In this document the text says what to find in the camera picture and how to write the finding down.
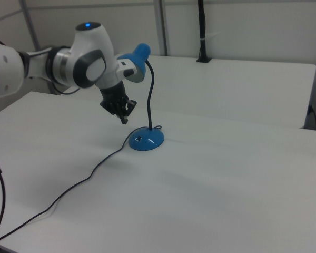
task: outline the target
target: white table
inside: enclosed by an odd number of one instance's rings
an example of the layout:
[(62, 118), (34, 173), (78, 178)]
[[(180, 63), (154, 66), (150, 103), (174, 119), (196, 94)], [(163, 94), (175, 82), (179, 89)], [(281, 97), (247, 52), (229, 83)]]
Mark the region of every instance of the white table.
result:
[[(156, 84), (152, 108), (219, 119), (301, 128), (307, 115), (316, 66), (312, 64), (150, 56)], [(146, 107), (151, 75), (126, 81), (126, 93)], [(101, 102), (97, 87), (74, 98)]]
[[(18, 253), (316, 253), (315, 131), (152, 114), (162, 146), (126, 146), (1, 245)], [(0, 235), (47, 208), (143, 125), (145, 109), (121, 125), (97, 102), (39, 93), (2, 111)]]

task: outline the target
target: blue desk lamp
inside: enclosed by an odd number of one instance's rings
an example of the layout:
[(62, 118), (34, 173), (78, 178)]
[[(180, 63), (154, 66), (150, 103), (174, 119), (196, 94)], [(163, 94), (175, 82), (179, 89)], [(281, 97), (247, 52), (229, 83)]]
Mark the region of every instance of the blue desk lamp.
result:
[(153, 69), (147, 60), (151, 50), (146, 44), (139, 44), (132, 54), (124, 54), (118, 59), (130, 59), (137, 67), (137, 73), (129, 76), (127, 79), (132, 82), (141, 82), (145, 77), (145, 64), (151, 72), (151, 87), (147, 98), (147, 117), (149, 119), (149, 127), (142, 127), (131, 134), (129, 137), (129, 145), (132, 149), (139, 151), (152, 150), (159, 147), (164, 142), (164, 134), (161, 126), (152, 127), (150, 100), (154, 84)]

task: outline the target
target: white tabletop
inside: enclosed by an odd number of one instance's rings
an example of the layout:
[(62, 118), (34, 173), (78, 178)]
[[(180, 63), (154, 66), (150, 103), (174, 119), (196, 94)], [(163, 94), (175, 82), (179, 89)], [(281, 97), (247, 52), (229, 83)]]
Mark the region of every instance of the white tabletop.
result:
[[(56, 209), (0, 243), (42, 252), (316, 252), (316, 132), (154, 110), (165, 142), (126, 146)], [(0, 236), (117, 150), (127, 125), (94, 101), (29, 93), (0, 113)]]
[[(150, 56), (155, 73), (152, 108), (292, 128), (307, 115), (316, 66), (312, 64), (211, 60)], [(125, 81), (126, 93), (146, 107), (151, 75), (142, 83)], [(74, 98), (101, 102), (97, 87)]]

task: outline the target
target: blue lamp base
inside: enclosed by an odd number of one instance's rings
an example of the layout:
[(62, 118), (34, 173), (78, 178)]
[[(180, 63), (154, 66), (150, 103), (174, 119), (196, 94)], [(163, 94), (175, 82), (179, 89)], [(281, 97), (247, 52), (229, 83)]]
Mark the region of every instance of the blue lamp base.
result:
[(164, 142), (164, 134), (160, 129), (141, 128), (129, 137), (129, 146), (134, 150), (147, 151), (158, 148)]

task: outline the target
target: white wall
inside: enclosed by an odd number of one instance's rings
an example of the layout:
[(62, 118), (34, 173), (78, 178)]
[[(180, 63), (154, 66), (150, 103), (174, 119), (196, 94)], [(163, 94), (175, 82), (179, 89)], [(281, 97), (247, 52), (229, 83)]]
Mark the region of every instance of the white wall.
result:
[(75, 27), (96, 21), (108, 31), (115, 53), (129, 53), (147, 43), (153, 55), (161, 54), (152, 0), (29, 0), (27, 6), (41, 47), (71, 46)]
[[(35, 50), (20, 4), (16, 0), (0, 1), (0, 40), (18, 51)], [(0, 98), (0, 111), (30, 91), (49, 92), (44, 81), (26, 80), (16, 94)]]
[[(208, 56), (316, 65), (316, 2), (205, 4), (204, 8), (206, 32), (220, 32), (206, 41)], [(197, 57), (196, 1), (167, 1), (166, 20), (171, 56)], [(316, 110), (316, 77), (312, 103)], [(312, 116), (308, 127), (314, 129)]]

